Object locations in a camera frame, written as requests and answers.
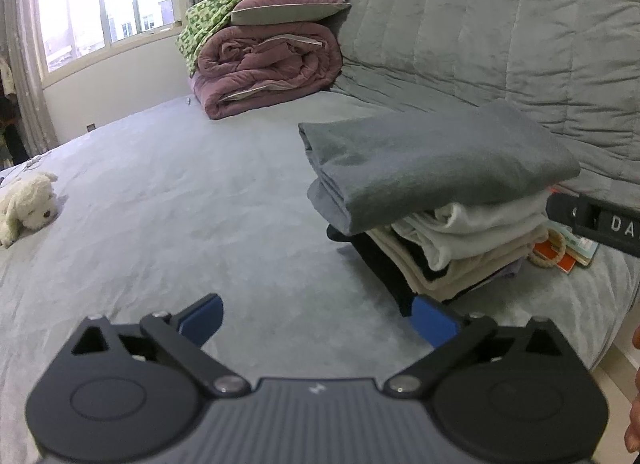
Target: beige folded cloth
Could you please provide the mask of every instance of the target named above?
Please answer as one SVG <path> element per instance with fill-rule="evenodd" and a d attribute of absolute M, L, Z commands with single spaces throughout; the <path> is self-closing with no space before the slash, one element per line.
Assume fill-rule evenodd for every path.
<path fill-rule="evenodd" d="M 15 94 L 14 75 L 11 72 L 11 67 L 6 58 L 0 54 L 0 80 L 2 81 L 2 89 L 4 89 L 4 95 L 9 98 L 10 94 Z"/>
<path fill-rule="evenodd" d="M 438 301 L 449 300 L 460 291 L 488 278 L 495 271 L 529 254 L 533 244 L 547 237 L 546 227 L 540 225 L 526 235 L 497 247 L 487 253 L 467 259 L 452 260 L 447 274 L 428 281 L 409 251 L 386 229 L 375 228 L 367 235 L 382 252 L 396 264 L 406 283 L 418 295 L 429 295 Z"/>

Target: white wall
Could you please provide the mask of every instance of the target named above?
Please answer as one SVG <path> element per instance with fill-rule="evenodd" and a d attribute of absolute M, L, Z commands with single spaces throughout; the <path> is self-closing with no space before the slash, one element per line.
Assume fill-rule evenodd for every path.
<path fill-rule="evenodd" d="M 637 350 L 632 345 L 631 336 L 633 336 L 634 330 L 636 330 L 638 325 L 640 325 L 640 303 L 626 315 L 615 341 L 616 347 L 620 349 L 636 368 L 640 367 L 640 350 Z"/>
<path fill-rule="evenodd" d="M 82 69 L 44 89 L 60 143 L 135 112 L 190 94 L 175 37 L 163 38 Z"/>

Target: circular cap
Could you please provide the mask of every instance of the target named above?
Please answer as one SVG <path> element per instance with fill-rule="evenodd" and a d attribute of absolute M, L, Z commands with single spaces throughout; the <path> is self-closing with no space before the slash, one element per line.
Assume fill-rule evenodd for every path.
<path fill-rule="evenodd" d="M 237 394 L 246 386 L 246 381 L 240 376 L 222 376 L 214 381 L 213 386 L 223 394 Z"/>
<path fill-rule="evenodd" d="M 46 453 L 65 462 L 132 462 L 164 449 L 192 426 L 200 400 L 190 378 L 128 354 L 109 354 L 53 365 L 31 392 L 27 424 Z"/>
<path fill-rule="evenodd" d="M 562 396 L 543 381 L 516 379 L 494 385 L 489 403 L 499 414 L 515 420 L 543 420 L 560 411 Z"/>
<path fill-rule="evenodd" d="M 104 378 L 79 386 L 71 406 L 87 419 L 115 420 L 137 412 L 145 399 L 145 389 L 135 381 Z"/>
<path fill-rule="evenodd" d="M 522 357 L 445 378 L 433 411 L 448 438 L 486 462 L 578 462 L 591 455 L 607 405 L 587 370 Z"/>
<path fill-rule="evenodd" d="M 408 374 L 400 374 L 389 380 L 389 388 L 398 394 L 411 394 L 420 388 L 420 380 Z"/>

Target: baseboard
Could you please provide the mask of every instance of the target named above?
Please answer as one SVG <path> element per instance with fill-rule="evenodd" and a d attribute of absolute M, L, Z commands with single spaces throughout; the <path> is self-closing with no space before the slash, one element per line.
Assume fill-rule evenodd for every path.
<path fill-rule="evenodd" d="M 599 365 L 615 383 L 629 402 L 638 395 L 636 390 L 636 368 L 626 359 L 618 347 L 612 345 Z"/>

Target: green patterned blanket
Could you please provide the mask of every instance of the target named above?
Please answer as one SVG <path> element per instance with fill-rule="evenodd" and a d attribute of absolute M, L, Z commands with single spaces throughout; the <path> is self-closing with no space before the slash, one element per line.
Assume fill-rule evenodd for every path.
<path fill-rule="evenodd" d="M 178 50 L 187 61 L 189 76 L 197 69 L 200 50 L 210 37 L 225 27 L 231 11 L 242 0 L 201 0 L 184 15 L 184 29 L 178 35 Z"/>

